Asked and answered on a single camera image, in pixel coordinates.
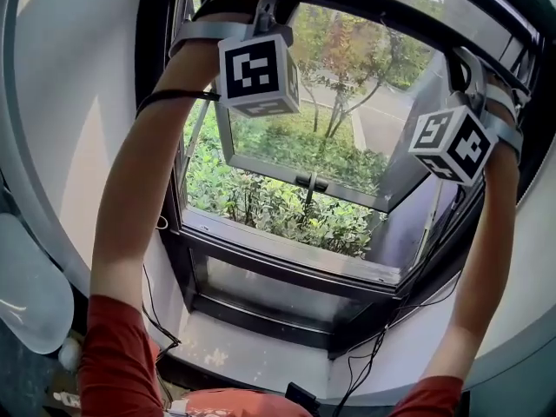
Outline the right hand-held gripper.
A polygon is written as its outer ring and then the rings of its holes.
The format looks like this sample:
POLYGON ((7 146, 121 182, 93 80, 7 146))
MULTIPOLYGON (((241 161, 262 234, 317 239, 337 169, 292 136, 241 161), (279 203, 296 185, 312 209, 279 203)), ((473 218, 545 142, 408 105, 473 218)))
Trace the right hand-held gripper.
POLYGON ((438 178, 472 186, 497 143, 520 157, 523 134, 487 111, 487 73, 500 77, 489 64, 458 47, 447 70, 447 106, 419 116, 408 152, 438 178))

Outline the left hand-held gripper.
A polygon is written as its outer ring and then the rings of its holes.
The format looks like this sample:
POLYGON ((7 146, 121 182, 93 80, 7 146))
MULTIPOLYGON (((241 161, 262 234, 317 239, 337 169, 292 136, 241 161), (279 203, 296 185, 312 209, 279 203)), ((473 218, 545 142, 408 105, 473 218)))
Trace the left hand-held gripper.
POLYGON ((213 40, 219 50, 217 95, 214 100, 243 116, 256 118, 299 111, 299 70, 289 48, 294 43, 291 20, 296 0, 205 0, 196 12, 231 10, 254 16, 251 24, 193 21, 182 23, 169 54, 187 41, 213 40))

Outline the dark-framed glass window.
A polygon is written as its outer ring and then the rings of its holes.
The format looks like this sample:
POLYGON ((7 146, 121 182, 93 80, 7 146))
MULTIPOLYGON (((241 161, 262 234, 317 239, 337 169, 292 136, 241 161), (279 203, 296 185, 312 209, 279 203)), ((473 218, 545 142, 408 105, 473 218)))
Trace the dark-framed glass window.
POLYGON ((442 52, 464 47, 488 63, 506 84, 530 96, 529 88, 477 43, 443 22, 397 0, 297 0, 333 10, 341 10, 412 36, 442 52))

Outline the person's left forearm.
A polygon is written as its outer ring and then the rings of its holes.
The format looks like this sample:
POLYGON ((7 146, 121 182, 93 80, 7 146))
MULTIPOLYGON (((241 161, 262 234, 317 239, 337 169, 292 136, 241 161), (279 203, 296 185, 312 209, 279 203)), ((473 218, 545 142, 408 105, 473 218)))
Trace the person's left forearm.
POLYGON ((219 73, 218 48, 188 41, 142 105, 106 181, 90 292, 142 309, 142 264, 160 216, 185 121, 219 73))

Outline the person's right forearm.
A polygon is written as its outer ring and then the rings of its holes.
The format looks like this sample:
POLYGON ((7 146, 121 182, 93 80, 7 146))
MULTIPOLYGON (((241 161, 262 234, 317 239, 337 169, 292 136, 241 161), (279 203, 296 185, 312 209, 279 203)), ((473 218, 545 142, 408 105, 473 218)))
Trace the person's right forearm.
POLYGON ((486 164, 483 208, 453 312, 422 378, 448 376, 463 381, 473 365, 506 288, 519 177, 513 149, 496 145, 486 164))

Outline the open glass window sash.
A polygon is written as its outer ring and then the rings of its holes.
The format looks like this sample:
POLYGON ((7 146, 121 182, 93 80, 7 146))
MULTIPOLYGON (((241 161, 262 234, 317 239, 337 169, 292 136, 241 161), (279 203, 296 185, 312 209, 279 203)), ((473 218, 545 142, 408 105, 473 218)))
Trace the open glass window sash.
POLYGON ((447 93, 443 53, 315 4, 301 4, 291 26, 299 111, 248 118, 218 108, 227 163, 293 185, 316 172, 328 181, 322 194, 393 212, 431 182, 408 147, 417 118, 447 93))

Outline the person's right hand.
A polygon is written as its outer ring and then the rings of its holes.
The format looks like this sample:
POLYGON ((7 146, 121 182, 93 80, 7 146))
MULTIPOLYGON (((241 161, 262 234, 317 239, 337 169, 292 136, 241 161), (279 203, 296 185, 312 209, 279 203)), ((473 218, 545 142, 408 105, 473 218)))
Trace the person's right hand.
POLYGON ((520 89, 512 89, 498 75, 486 74, 486 110, 516 129, 519 110, 529 102, 520 89))

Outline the black waist controller box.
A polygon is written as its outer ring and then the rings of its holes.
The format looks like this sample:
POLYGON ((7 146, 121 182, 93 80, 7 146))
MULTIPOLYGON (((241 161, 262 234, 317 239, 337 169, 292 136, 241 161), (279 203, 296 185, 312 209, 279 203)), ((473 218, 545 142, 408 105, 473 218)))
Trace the black waist controller box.
POLYGON ((294 382, 288 384, 285 398, 303 407, 313 417, 320 417, 319 408, 321 403, 316 399, 316 396, 294 382))

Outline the white oval bathtub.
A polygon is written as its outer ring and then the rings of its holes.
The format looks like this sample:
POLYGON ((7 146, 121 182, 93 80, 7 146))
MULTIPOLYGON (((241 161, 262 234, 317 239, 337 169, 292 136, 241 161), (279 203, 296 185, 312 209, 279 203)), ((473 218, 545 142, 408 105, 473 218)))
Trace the white oval bathtub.
POLYGON ((0 214, 0 320, 36 354, 65 340, 74 299, 64 274, 13 215, 0 214))

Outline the person's red shirt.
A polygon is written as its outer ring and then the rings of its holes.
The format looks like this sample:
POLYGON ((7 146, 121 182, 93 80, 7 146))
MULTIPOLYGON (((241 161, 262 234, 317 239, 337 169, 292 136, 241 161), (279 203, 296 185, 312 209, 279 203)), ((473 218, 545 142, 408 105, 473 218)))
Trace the person's red shirt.
MULTIPOLYGON (((169 417, 142 315, 124 302, 90 297, 78 382, 82 417, 169 417)), ((421 380, 388 417, 454 417, 462 387, 455 377, 421 380)), ((185 401, 186 417, 313 417, 280 395, 247 389, 201 390, 185 401)))

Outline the white soft bundle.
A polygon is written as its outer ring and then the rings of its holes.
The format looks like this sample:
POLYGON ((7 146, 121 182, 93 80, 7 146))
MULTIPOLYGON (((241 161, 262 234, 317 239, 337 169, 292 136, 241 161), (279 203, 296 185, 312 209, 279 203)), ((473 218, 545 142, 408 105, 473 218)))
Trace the white soft bundle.
POLYGON ((67 337, 58 352, 58 360, 68 372, 76 372, 81 360, 82 347, 78 340, 67 337))

